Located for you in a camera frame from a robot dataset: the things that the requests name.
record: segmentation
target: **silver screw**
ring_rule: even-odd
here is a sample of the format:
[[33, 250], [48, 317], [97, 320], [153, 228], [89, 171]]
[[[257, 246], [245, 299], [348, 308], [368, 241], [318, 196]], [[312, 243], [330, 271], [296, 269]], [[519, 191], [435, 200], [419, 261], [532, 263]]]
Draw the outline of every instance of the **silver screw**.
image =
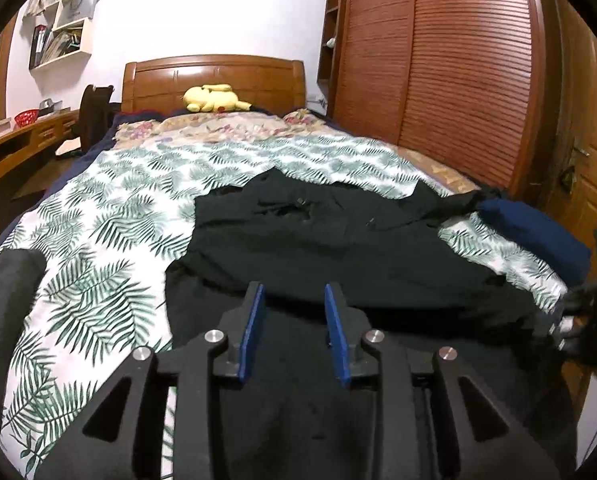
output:
[[132, 352], [132, 357], [137, 361], [144, 361], [152, 355], [152, 349], [147, 346], [139, 346]]
[[368, 330], [365, 333], [365, 339], [370, 343], [380, 343], [385, 339], [385, 334], [381, 330]]
[[210, 330], [209, 332], [205, 333], [205, 341], [208, 343], [218, 343], [219, 341], [223, 340], [225, 334], [221, 332], [221, 330]]
[[444, 346], [439, 350], [439, 355], [444, 361], [454, 361], [459, 356], [459, 353], [451, 346]]

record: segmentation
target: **wardrobe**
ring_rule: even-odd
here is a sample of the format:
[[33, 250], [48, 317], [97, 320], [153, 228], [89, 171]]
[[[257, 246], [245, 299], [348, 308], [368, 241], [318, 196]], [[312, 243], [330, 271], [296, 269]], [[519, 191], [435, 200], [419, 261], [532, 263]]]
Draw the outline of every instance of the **wardrobe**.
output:
[[524, 198], [554, 135], [545, 41], [541, 0], [327, 0], [319, 86], [344, 129]]

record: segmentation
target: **stuffed animal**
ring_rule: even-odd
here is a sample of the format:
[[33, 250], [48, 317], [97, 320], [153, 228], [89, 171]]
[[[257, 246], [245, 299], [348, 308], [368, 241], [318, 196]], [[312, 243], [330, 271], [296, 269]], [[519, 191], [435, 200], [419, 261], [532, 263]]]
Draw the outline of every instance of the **stuffed animal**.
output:
[[190, 88], [182, 97], [191, 112], [231, 112], [249, 110], [249, 103], [239, 101], [230, 85], [203, 85]]

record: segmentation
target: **green leaf pattern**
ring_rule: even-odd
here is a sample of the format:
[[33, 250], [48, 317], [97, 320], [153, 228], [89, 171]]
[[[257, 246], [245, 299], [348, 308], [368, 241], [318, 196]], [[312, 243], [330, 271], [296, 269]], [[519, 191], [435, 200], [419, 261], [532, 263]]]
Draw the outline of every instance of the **green leaf pattern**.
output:
[[[385, 144], [344, 135], [103, 152], [63, 190], [25, 214], [2, 248], [35, 248], [48, 259], [8, 374], [1, 445], [27, 478], [56, 439], [131, 352], [171, 346], [165, 269], [186, 251], [194, 199], [243, 186], [276, 166], [319, 184], [346, 182], [389, 198], [422, 180], [450, 191]], [[505, 274], [551, 308], [565, 286], [544, 262], [489, 229], [477, 214], [439, 231], [458, 254]], [[172, 474], [176, 393], [171, 391], [162, 474]]]

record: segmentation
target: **red basket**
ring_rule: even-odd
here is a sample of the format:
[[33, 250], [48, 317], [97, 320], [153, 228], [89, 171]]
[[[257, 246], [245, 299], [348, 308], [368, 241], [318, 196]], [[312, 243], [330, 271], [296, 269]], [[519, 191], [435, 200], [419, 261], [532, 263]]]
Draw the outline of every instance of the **red basket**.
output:
[[16, 124], [18, 124], [21, 128], [24, 126], [29, 126], [33, 122], [38, 119], [38, 108], [33, 108], [32, 110], [25, 110], [18, 114], [14, 120]]

